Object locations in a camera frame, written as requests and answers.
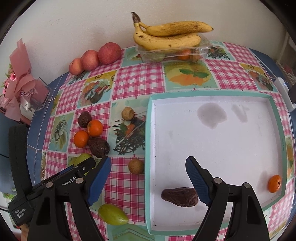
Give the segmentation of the green mango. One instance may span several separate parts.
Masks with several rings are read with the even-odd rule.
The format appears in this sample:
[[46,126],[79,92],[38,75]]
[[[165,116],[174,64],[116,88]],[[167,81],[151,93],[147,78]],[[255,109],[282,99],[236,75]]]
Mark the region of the green mango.
[[113,204],[103,204],[100,206],[98,215],[109,225],[125,225],[129,221],[125,212]]
[[92,158],[92,155],[91,154],[88,154],[88,153],[84,153],[84,154],[81,154],[79,155],[75,161],[74,161],[74,166],[77,166],[78,164],[80,164],[81,162],[87,160],[88,158]]

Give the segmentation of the orange tangerine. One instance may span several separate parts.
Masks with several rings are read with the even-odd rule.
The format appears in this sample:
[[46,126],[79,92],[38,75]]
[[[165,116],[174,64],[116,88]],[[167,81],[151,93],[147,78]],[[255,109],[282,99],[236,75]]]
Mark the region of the orange tangerine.
[[272,176],[267,184],[267,189],[270,193],[276,193],[281,187],[281,177],[280,175]]
[[99,137],[103,132],[103,124],[99,120],[91,120],[86,130],[90,137]]
[[80,130],[74,135],[74,145],[78,148],[84,148],[87,146],[89,135],[86,131]]

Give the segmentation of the green mango front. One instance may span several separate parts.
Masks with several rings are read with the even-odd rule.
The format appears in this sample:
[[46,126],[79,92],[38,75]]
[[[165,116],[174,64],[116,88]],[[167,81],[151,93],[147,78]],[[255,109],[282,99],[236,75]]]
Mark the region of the green mango front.
[[103,204],[100,206],[98,215],[109,225],[125,225],[129,221],[125,212],[113,204]]

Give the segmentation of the brown round kiwi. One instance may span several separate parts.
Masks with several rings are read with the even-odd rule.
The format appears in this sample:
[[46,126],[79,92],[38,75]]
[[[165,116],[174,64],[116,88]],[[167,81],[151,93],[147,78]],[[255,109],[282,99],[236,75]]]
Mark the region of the brown round kiwi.
[[132,174],[135,174],[135,175],[142,174],[144,172],[144,163],[142,160],[132,159],[128,163],[128,169]]

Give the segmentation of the small dark avocado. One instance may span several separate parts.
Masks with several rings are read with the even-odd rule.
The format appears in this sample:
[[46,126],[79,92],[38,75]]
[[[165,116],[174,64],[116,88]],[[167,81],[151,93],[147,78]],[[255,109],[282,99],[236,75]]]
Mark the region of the small dark avocado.
[[82,128],[87,128],[92,121],[92,117],[88,111],[83,111],[78,118],[78,125]]

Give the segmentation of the white tray with teal rim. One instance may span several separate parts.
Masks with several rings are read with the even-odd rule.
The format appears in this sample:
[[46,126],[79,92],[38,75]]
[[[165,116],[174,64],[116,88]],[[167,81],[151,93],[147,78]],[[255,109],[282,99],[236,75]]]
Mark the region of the white tray with teal rim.
[[[228,184],[249,183],[263,210],[285,195],[285,134],[273,97],[260,92],[202,90],[154,94],[145,125],[145,222],[151,235],[193,235],[207,206],[184,208],[161,198],[168,188],[191,187],[185,161]],[[269,179],[280,175],[276,193]]]

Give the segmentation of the pink checkered fruit tablecloth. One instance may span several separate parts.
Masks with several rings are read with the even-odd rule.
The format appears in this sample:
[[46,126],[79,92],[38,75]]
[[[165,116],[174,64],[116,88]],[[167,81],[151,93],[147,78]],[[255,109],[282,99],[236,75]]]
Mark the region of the pink checkered fruit tablecloth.
[[[110,145],[112,170],[99,200],[92,206],[95,222],[107,240],[156,240],[149,235],[144,217],[144,176],[128,171],[133,158],[143,159],[145,150],[145,115],[149,96],[113,100],[107,106],[107,116],[101,114],[100,106],[79,108],[61,114],[53,121],[47,149],[36,149],[34,155],[35,181],[40,182],[73,164],[74,160],[89,148],[79,149],[74,145],[74,135],[81,130],[78,118],[88,111],[103,124],[101,137]],[[134,112],[132,120],[124,120],[121,112],[125,107]],[[287,185],[285,196],[264,213],[269,235],[274,238],[295,213],[294,198],[294,150],[292,134],[286,135]],[[103,204],[113,204],[122,209],[129,221],[125,225],[109,225],[98,215]]]

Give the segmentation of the orange tangerine at tray corner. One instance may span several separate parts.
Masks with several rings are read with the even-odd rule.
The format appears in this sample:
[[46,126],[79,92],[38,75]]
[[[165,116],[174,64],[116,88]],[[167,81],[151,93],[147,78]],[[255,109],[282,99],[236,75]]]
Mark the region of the orange tangerine at tray corner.
[[272,176],[267,184],[267,189],[270,193],[276,193],[281,187],[281,177],[280,175]]

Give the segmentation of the clear acrylic box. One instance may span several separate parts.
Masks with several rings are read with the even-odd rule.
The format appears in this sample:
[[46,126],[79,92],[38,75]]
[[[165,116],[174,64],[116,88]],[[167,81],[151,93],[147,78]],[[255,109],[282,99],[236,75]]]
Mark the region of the clear acrylic box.
[[39,111],[45,107],[51,92],[51,88],[43,79],[38,78],[35,87],[28,92],[21,91],[20,105],[28,111]]

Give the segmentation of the small orange-red apple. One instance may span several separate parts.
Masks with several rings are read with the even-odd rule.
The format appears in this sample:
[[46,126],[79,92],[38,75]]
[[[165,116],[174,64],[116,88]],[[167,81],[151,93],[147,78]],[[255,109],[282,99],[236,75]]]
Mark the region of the small orange-red apple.
[[72,62],[69,64],[69,72],[72,75],[79,75],[84,71],[81,58],[75,58],[72,60]]

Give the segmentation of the middle red apple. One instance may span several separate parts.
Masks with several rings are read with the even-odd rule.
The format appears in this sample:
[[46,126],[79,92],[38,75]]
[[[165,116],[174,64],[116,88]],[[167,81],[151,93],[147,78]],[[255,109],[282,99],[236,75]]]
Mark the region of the middle red apple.
[[95,50],[87,50],[81,57],[81,63],[86,71],[96,69],[100,64],[98,52]]

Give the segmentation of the large red apple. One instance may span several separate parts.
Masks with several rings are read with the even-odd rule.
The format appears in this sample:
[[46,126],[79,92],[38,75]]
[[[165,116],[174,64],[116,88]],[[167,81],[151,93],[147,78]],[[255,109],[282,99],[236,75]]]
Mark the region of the large red apple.
[[108,42],[99,49],[98,57],[103,65],[114,63],[121,57],[121,47],[114,42]]

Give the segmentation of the white power strip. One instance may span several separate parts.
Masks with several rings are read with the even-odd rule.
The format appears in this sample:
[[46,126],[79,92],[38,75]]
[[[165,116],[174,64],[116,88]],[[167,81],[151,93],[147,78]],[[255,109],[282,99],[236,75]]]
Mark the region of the white power strip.
[[277,77],[275,79],[274,85],[276,86],[276,88],[278,89],[278,91],[280,92],[281,96],[283,97],[283,100],[285,102],[285,105],[288,109],[288,112],[291,113],[295,110],[295,104],[292,103],[289,95],[288,95],[288,87],[285,83],[285,81],[281,78],[281,77]]

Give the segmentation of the black power adapter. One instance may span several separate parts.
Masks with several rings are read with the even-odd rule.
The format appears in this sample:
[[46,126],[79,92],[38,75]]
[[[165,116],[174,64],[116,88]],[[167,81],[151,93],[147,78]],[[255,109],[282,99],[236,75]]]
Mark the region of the black power adapter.
[[288,96],[292,104],[296,103],[296,83],[289,89]]

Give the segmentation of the clear plastic fruit container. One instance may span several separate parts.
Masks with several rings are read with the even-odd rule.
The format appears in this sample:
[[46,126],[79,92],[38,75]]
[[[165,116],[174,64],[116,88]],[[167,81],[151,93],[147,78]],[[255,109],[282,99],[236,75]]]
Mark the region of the clear plastic fruit container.
[[199,34],[199,36],[201,37],[201,42],[196,47],[146,50],[143,47],[136,46],[136,51],[138,51],[142,61],[145,63],[163,61],[190,61],[195,63],[199,60],[205,59],[211,47],[211,44],[206,37],[201,34]]

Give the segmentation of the lower yellow banana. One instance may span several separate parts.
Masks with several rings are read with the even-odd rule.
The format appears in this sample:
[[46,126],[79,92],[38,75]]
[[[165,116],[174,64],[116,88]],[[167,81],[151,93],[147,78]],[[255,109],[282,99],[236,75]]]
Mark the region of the lower yellow banana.
[[201,42],[201,37],[196,33],[171,37],[155,37],[145,33],[139,23],[134,23],[134,27],[135,33],[133,34],[133,39],[135,43],[149,51],[194,47]]

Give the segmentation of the yellow banana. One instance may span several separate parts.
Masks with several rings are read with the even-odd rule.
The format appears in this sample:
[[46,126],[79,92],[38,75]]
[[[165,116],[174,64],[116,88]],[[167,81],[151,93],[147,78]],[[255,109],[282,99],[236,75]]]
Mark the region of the yellow banana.
[[134,27],[135,33],[133,34],[133,39],[135,43],[149,51],[194,47],[201,42],[201,37],[196,33],[171,37],[155,37],[145,33],[139,23],[134,23]]
[[214,30],[214,28],[207,23],[200,21],[181,21],[157,26],[148,26],[140,20],[138,14],[135,12],[131,12],[131,14],[135,23],[138,23],[140,27],[143,27],[146,33],[155,37],[170,37],[190,33],[207,33]]

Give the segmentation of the white shelf unit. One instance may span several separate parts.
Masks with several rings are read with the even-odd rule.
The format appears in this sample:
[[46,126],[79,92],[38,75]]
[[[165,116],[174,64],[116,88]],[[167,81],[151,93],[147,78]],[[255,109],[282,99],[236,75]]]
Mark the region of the white shelf unit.
[[276,60],[288,80],[295,83],[295,43],[288,32],[285,34],[280,55]]

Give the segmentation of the upper yellow banana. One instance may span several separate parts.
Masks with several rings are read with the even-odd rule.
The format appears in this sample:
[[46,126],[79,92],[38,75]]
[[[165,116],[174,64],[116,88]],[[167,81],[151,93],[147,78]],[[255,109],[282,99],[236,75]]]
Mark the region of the upper yellow banana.
[[135,12],[131,12],[131,14],[135,23],[138,23],[140,27],[143,27],[146,33],[155,37],[170,37],[190,33],[207,33],[214,30],[214,28],[207,23],[200,21],[181,21],[157,26],[148,26],[140,20],[138,14]]

